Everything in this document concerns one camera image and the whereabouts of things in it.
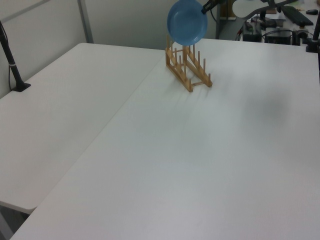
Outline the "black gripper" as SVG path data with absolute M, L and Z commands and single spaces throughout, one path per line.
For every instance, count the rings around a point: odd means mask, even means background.
M 203 14 L 206 14 L 208 11 L 211 11 L 216 5 L 224 4 L 226 0 L 208 0 L 201 9 Z

